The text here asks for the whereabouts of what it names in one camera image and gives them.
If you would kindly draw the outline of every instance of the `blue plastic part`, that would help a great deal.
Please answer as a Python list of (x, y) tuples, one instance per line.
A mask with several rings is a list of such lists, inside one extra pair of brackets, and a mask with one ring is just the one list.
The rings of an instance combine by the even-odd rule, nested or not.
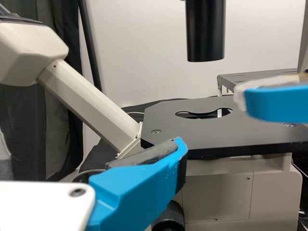
[(187, 146), (181, 138), (174, 142), (177, 150), (154, 164), (115, 167), (91, 176), (96, 203), (86, 230), (145, 230), (176, 193), (178, 164)]
[(308, 85), (244, 91), (247, 113), (270, 122), (308, 123)]

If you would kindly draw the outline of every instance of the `screw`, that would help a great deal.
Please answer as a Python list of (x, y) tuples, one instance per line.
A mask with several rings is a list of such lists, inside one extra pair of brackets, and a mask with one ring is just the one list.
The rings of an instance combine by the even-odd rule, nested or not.
[(74, 189), (69, 195), (71, 197), (79, 197), (86, 193), (84, 189)]
[(151, 133), (153, 133), (153, 134), (159, 134), (159, 133), (161, 133), (161, 132), (162, 132), (162, 131), (159, 130), (159, 129), (155, 129), (155, 130), (151, 131)]
[(284, 126), (288, 128), (293, 128), (293, 127), (296, 127), (296, 124), (285, 123)]

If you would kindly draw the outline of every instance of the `white plastic housing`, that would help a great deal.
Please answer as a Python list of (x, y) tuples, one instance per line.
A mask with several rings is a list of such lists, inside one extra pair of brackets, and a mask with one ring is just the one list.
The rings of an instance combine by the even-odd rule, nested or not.
[(118, 152), (137, 139), (140, 125), (64, 60), (52, 62), (38, 82)]
[(55, 59), (64, 59), (68, 47), (44, 25), (0, 22), (0, 83), (30, 86)]

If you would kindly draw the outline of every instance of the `black pole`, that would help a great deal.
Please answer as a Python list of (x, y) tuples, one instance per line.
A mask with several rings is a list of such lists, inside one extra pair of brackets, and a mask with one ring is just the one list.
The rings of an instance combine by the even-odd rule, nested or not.
[(7, 15), (10, 12), (0, 3), (0, 15)]
[(225, 0), (186, 0), (189, 62), (224, 58)]
[(86, 0), (78, 0), (78, 4), (93, 76), (93, 83), (98, 90), (102, 91)]

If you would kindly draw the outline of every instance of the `black cable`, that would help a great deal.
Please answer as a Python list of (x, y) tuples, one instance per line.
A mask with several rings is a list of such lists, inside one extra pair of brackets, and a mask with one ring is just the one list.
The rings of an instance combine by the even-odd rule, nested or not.
[(7, 15), (10, 12), (0, 3), (0, 15)]
[(78, 0), (78, 4), (93, 76), (93, 83), (98, 90), (102, 91), (86, 0)]

